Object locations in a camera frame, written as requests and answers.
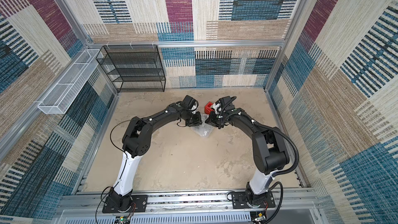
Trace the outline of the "red tape dispenser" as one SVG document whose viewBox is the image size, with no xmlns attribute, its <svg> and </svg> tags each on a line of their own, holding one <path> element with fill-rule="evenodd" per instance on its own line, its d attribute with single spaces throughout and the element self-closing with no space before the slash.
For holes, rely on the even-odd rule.
<svg viewBox="0 0 398 224">
<path fill-rule="evenodd" d="M 213 108 L 213 103 L 212 102 L 208 102 L 205 107 L 204 107 L 204 112 L 207 115 L 210 115 L 211 112 L 214 112 L 214 108 Z"/>
</svg>

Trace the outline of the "clear bubble wrap sheet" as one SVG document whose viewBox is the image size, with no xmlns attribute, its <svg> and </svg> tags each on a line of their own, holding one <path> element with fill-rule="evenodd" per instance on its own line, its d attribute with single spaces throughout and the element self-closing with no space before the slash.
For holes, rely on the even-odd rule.
<svg viewBox="0 0 398 224">
<path fill-rule="evenodd" d="M 214 130 L 214 127 L 212 125 L 205 123 L 207 118 L 208 115 L 201 114 L 202 124 L 191 127 L 191 129 L 202 138 L 208 138 Z"/>
</svg>

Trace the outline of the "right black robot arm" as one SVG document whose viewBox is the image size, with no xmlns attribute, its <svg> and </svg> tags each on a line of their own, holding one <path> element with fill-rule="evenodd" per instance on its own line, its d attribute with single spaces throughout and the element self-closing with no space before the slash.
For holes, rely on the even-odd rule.
<svg viewBox="0 0 398 224">
<path fill-rule="evenodd" d="M 285 139 L 280 130 L 259 124 L 240 108 L 222 116 L 211 112 L 205 123 L 219 129 L 228 123 L 251 138 L 256 171 L 247 183 L 243 199 L 249 207 L 265 204 L 271 197 L 272 181 L 290 163 Z"/>
</svg>

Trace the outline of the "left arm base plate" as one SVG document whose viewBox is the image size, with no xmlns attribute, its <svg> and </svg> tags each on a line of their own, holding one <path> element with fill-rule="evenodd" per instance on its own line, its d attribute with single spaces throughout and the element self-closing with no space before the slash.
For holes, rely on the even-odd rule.
<svg viewBox="0 0 398 224">
<path fill-rule="evenodd" d="M 148 195 L 107 196 L 102 213 L 143 213 L 146 211 L 147 201 Z"/>
</svg>

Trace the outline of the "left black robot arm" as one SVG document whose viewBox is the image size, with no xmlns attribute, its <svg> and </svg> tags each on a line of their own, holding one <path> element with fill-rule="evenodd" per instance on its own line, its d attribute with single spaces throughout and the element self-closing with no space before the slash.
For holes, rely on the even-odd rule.
<svg viewBox="0 0 398 224">
<path fill-rule="evenodd" d="M 133 181 L 138 165 L 150 148 L 152 134 L 174 121 L 185 121 L 187 127 L 202 124 L 198 101 L 186 96 L 183 101 L 172 103 L 166 109 L 151 116 L 133 117 L 122 138 L 123 160 L 116 182 L 104 201 L 103 213 L 131 213 L 137 206 L 132 198 Z"/>
</svg>

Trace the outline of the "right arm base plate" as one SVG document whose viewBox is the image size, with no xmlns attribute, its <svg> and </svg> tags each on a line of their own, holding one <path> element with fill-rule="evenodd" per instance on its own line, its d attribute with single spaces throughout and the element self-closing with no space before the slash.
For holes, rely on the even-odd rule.
<svg viewBox="0 0 398 224">
<path fill-rule="evenodd" d="M 227 199 L 232 202 L 234 209 L 276 207 L 275 200 L 271 192 L 266 192 L 261 195 L 253 195 L 250 191 L 231 191 L 227 194 Z"/>
</svg>

